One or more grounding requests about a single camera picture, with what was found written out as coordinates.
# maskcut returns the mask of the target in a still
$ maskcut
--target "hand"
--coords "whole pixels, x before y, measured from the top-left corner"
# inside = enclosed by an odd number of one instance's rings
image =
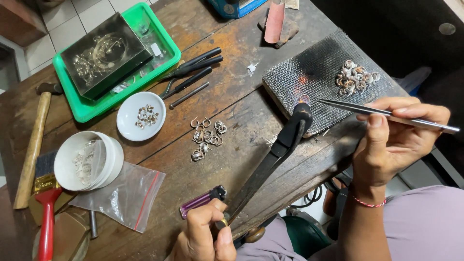
[[[187,225],[177,236],[177,242],[166,261],[234,261],[237,251],[230,227],[219,231],[213,243],[210,225],[224,218],[227,205],[215,198],[207,205],[187,213]]]
[[[415,97],[380,98],[366,106],[392,111],[400,118],[421,118],[443,125],[447,125],[450,118],[447,108],[421,104]],[[357,118],[367,120],[367,130],[353,158],[356,187],[386,185],[398,171],[430,153],[441,134],[436,130],[387,121],[381,114],[358,115]]]

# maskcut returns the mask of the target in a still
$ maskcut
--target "green plastic tray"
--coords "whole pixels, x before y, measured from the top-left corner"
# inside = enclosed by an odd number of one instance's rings
[[[142,20],[149,19],[150,26],[154,26],[155,32],[158,33],[159,39],[163,42],[164,46],[168,49],[168,52],[171,52],[173,57],[162,64],[160,67],[154,69],[143,78],[138,79],[135,83],[131,84],[129,87],[124,89],[122,92],[114,94],[108,92],[106,95],[100,99],[94,101],[89,100],[84,97],[81,97],[76,87],[74,86],[73,81],[71,80],[66,66],[64,65],[63,60],[61,59],[61,50],[53,57],[53,66],[57,72],[58,78],[63,86],[64,93],[68,99],[69,106],[71,107],[72,114],[78,122],[86,122],[92,119],[95,116],[101,115],[104,112],[110,110],[114,106],[123,102],[131,94],[137,92],[143,87],[147,86],[152,82],[157,76],[177,64],[180,60],[180,50],[171,39],[169,34],[166,32],[164,27],[161,25],[159,20],[156,18],[153,11],[150,9],[150,6],[146,3],[135,4],[130,9],[124,11],[122,17],[127,21],[129,26],[134,29],[135,26]]]

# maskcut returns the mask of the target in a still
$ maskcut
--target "paintbrush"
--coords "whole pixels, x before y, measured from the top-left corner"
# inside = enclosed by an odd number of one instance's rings
[[[53,226],[55,201],[63,191],[53,171],[57,151],[37,157],[35,164],[34,197],[44,209],[39,240],[39,261],[53,259]]]

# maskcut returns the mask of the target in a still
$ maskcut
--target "hammer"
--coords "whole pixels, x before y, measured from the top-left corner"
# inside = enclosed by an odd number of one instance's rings
[[[18,191],[14,200],[14,209],[25,209],[28,207],[27,200],[31,196],[32,184],[34,182],[35,163],[42,146],[44,136],[45,120],[47,119],[50,99],[52,94],[60,95],[63,88],[60,83],[42,83],[36,87],[36,93],[40,95],[39,106],[37,108],[37,118],[32,129],[31,139],[27,147],[26,158],[24,159],[23,170],[19,178]]]

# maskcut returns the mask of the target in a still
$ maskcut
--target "hammer head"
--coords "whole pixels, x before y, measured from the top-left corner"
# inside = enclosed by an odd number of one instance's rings
[[[56,95],[60,95],[63,93],[63,88],[61,87],[60,83],[41,83],[39,86],[35,88],[35,90],[38,95],[44,92],[49,92],[51,94]]]

